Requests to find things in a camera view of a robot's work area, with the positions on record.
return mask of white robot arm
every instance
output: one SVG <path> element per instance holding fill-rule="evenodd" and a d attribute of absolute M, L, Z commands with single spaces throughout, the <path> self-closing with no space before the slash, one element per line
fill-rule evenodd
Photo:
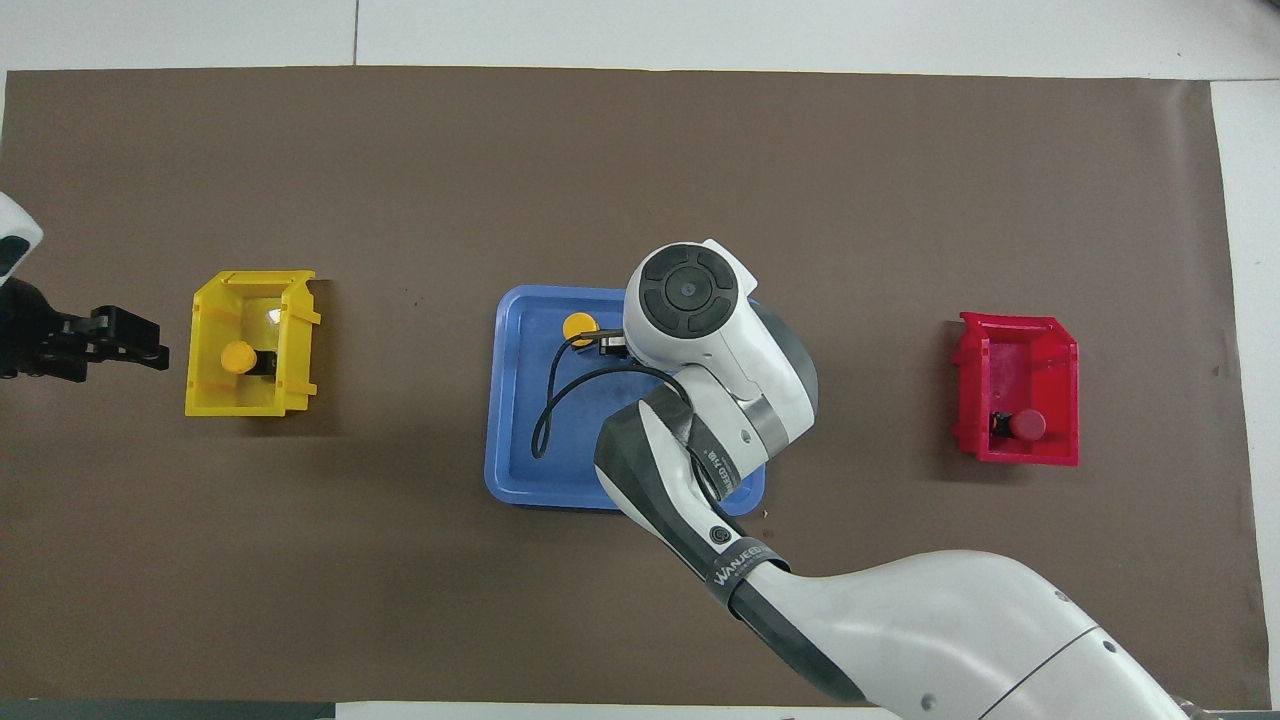
<path fill-rule="evenodd" d="M 9 282 L 13 272 L 44 238 L 45 232 L 36 220 L 0 192 L 0 287 Z"/>
<path fill-rule="evenodd" d="M 628 350 L 673 374 L 611 416 L 595 469 L 730 612 L 831 697 L 908 720 L 1185 720 L 1106 630 L 1027 566 L 946 551 L 804 578 L 717 502 L 813 425 L 799 340 L 748 300 L 755 278 L 714 241 L 669 245 L 631 277 Z"/>

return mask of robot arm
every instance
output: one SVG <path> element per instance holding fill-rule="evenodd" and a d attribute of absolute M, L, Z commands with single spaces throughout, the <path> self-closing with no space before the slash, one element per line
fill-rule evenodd
<path fill-rule="evenodd" d="M 45 232 L 17 202 L 0 192 L 0 287 L 40 245 Z"/>
<path fill-rule="evenodd" d="M 104 305 L 81 318 L 59 313 L 31 283 L 13 277 L 45 233 L 0 192 L 0 378 L 18 373 L 84 382 L 90 363 L 118 360 L 156 370 L 169 366 L 160 327 Z"/>
<path fill-rule="evenodd" d="M 817 380 L 723 247 L 667 246 L 627 286 L 623 331 L 668 387 L 609 418 L 596 475 L 712 596 L 831 697 L 914 719 L 1185 720 L 1062 592 L 996 555 L 947 551 L 805 578 L 717 502 L 813 424 Z"/>

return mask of yellow bin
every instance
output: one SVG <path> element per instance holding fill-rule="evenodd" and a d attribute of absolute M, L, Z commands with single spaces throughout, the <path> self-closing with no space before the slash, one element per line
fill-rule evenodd
<path fill-rule="evenodd" d="M 228 270 L 196 291 L 191 306 L 187 415 L 273 415 L 306 410 L 311 329 L 320 324 L 311 270 Z M 248 343 L 275 352 L 274 374 L 244 374 L 225 357 Z"/>

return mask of black cable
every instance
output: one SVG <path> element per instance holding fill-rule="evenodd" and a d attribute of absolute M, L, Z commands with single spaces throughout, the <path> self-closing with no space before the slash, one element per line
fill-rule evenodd
<path fill-rule="evenodd" d="M 556 351 L 556 359 L 552 360 L 552 369 L 550 369 L 549 373 L 547 373 L 547 404 L 543 405 L 543 407 L 547 407 L 547 405 L 550 405 L 552 404 L 552 396 L 556 395 L 556 370 L 559 368 L 559 360 L 561 360 L 561 357 L 564 356 L 564 351 L 566 350 L 568 350 L 570 347 L 572 347 L 575 342 L 582 340 L 584 338 L 582 336 L 585 336 L 585 334 L 588 334 L 588 333 L 577 333 L 576 336 L 566 340 L 564 342 L 561 343 L 559 350 Z M 584 345 L 582 347 L 577 347 L 575 350 L 586 350 L 588 347 L 591 347 L 593 345 L 595 345 L 595 342 L 596 342 L 595 338 L 590 338 L 590 340 L 591 341 L 589 343 Z M 547 428 L 543 432 L 548 437 L 547 442 L 543 443 L 543 452 L 547 452 L 547 443 L 550 442 L 550 434 L 552 434 L 552 419 L 550 419 L 550 416 L 547 418 Z"/>
<path fill-rule="evenodd" d="M 557 359 L 559 357 L 559 355 L 563 355 L 563 348 L 561 352 L 557 354 Z M 540 459 L 543 455 L 547 455 L 547 446 L 552 441 L 552 433 L 550 433 L 552 410 L 554 410 L 556 406 L 559 405 L 562 400 L 564 400 L 564 396 L 567 396 L 570 392 L 573 392 L 575 388 L 577 388 L 580 384 L 590 379 L 599 378 L 600 375 L 609 375 L 613 373 L 641 373 L 645 375 L 652 375 L 654 378 L 658 378 L 662 382 L 671 386 L 671 388 L 675 389 L 676 393 L 680 395 L 680 398 L 684 400 L 687 405 L 692 405 L 692 402 L 689 400 L 689 393 L 685 392 L 685 388 L 678 382 L 676 382 L 676 378 L 668 375 L 667 373 L 663 373 L 662 370 L 654 370 L 653 368 L 646 368 L 644 365 L 617 365 L 613 368 L 599 368 L 591 370 L 590 373 L 584 373 L 577 378 L 575 378 L 573 380 L 571 380 L 567 386 L 561 388 L 561 391 L 557 392 L 552 398 L 549 398 L 547 401 L 547 406 L 543 407 L 543 414 L 539 415 L 538 421 L 534 423 L 534 434 L 531 438 L 529 438 L 529 451 L 532 454 L 535 459 Z"/>

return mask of red bin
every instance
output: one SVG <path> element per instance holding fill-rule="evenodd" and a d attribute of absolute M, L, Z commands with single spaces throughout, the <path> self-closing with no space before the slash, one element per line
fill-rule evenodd
<path fill-rule="evenodd" d="M 986 462 L 1080 462 L 1080 360 L 1053 318 L 960 313 L 960 450 Z"/>

